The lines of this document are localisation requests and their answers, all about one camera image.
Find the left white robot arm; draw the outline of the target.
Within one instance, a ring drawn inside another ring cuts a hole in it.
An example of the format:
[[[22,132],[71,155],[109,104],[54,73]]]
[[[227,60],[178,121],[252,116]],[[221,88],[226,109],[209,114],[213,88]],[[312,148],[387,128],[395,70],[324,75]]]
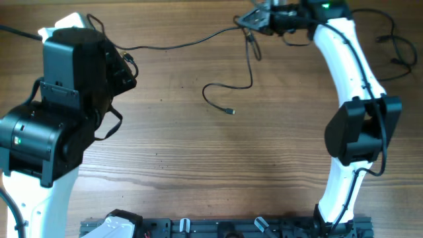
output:
[[[8,237],[63,237],[85,150],[96,141],[113,99],[137,84],[93,15],[72,13],[36,36],[43,75],[29,97],[1,118],[1,197]]]

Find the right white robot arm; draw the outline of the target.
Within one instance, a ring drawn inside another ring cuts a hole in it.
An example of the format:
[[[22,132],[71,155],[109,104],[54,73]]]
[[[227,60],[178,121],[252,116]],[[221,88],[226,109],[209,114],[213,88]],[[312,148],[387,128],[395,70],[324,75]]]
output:
[[[334,81],[338,112],[325,128],[332,157],[325,193],[317,205],[323,232],[339,233],[353,220],[354,203],[366,175],[385,172],[387,148],[401,115],[399,97],[390,97],[372,73],[345,1],[253,2],[236,23],[265,35],[306,30],[322,53]]]

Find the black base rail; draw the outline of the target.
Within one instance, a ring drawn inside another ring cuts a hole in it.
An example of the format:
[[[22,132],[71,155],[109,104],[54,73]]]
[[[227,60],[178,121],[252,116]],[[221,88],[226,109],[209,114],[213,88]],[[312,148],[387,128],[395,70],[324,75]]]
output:
[[[311,228],[312,218],[265,219],[270,231],[276,237],[312,237],[306,228]],[[82,221],[79,237],[100,227],[104,219]],[[135,237],[269,237],[261,232],[253,219],[202,219],[190,220],[190,231],[180,231],[180,220],[144,219],[141,231]],[[354,224],[347,235],[329,237],[373,238],[375,233],[371,218],[354,218]]]

